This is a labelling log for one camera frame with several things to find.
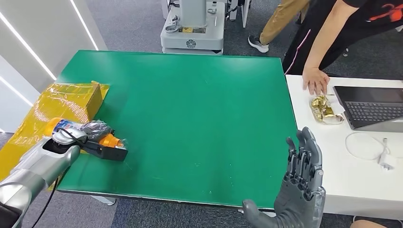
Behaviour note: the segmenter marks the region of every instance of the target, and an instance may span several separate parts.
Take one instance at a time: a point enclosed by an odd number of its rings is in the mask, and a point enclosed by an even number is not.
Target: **yellow box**
[[[0,151],[0,180],[7,177],[19,158],[44,137],[49,120],[54,117],[78,123],[93,120],[108,90],[109,85],[98,82],[51,84],[45,89]]]

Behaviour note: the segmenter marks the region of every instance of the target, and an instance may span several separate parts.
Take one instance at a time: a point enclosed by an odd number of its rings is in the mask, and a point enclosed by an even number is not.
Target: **laptop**
[[[403,132],[403,88],[334,88],[351,129]]]

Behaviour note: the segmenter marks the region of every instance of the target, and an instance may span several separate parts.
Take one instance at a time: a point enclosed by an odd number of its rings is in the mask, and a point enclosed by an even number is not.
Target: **plastic bottle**
[[[76,123],[70,120],[63,119],[61,117],[55,117],[51,119],[45,127],[44,135],[51,136],[57,132],[58,128],[64,128],[66,130],[70,128],[75,128],[78,130],[82,130],[82,123]],[[113,134],[108,133],[105,137],[101,138],[98,142],[100,145],[107,146],[107,147],[125,147],[125,140],[118,139],[114,137]]]

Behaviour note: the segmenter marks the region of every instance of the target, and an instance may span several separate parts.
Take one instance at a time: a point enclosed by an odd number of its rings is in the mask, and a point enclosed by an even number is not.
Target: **robotic arm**
[[[106,147],[89,140],[88,129],[59,128],[20,158],[10,175],[0,182],[0,228],[19,228],[35,197],[76,161],[81,149],[101,159],[125,159],[125,148]]]
[[[287,138],[288,165],[274,202],[275,217],[260,212],[256,204],[242,202],[246,219],[256,228],[319,228],[325,204],[322,187],[322,152],[311,131],[297,132],[299,153]]]

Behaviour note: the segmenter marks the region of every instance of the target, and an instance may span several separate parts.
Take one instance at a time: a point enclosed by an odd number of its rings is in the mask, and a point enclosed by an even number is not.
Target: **black shirt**
[[[343,0],[360,8],[349,21],[358,27],[390,27],[403,25],[403,0]]]

